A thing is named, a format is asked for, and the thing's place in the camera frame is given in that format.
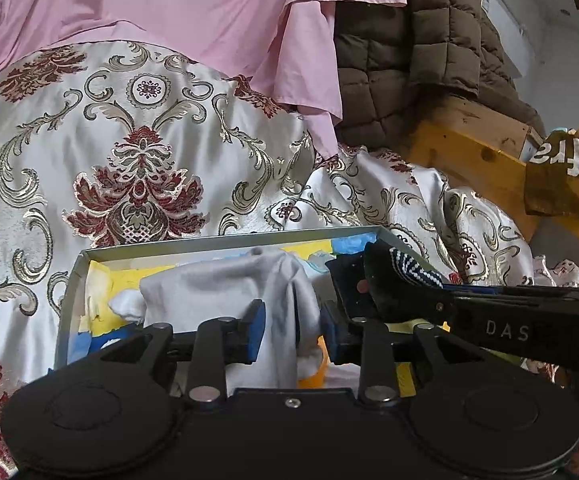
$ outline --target white satin bedspread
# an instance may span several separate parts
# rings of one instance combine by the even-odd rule
[[[0,412],[52,366],[68,272],[90,247],[372,224],[453,282],[579,286],[472,190],[389,151],[323,160],[303,124],[160,46],[64,46],[1,72]],[[13,471],[0,437],[0,479]]]

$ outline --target white wall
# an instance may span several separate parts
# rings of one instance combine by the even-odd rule
[[[579,32],[551,25],[533,89],[531,105],[547,131],[579,127]]]
[[[489,18],[508,55],[519,96],[531,103],[547,22],[536,0],[492,0]]]

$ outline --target brown puffer jacket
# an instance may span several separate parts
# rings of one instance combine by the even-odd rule
[[[421,118],[420,103],[453,93],[544,127],[519,100],[504,69],[501,40],[480,0],[408,0],[395,8],[336,7],[334,42],[343,98],[339,140],[396,146]]]

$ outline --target pink sheet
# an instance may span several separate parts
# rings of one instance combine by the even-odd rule
[[[342,117],[337,0],[0,0],[0,70],[61,43],[132,40],[182,52],[298,105],[317,149],[336,153]],[[358,0],[404,5],[406,0]]]

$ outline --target rounded black cover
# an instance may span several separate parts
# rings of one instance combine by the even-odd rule
[[[20,465],[84,476],[143,462],[175,421],[170,397],[145,372],[106,362],[81,374],[58,370],[17,391],[1,430]]]
[[[434,456],[480,478],[549,473],[579,443],[579,404],[570,391],[486,362],[435,371],[409,415]]]

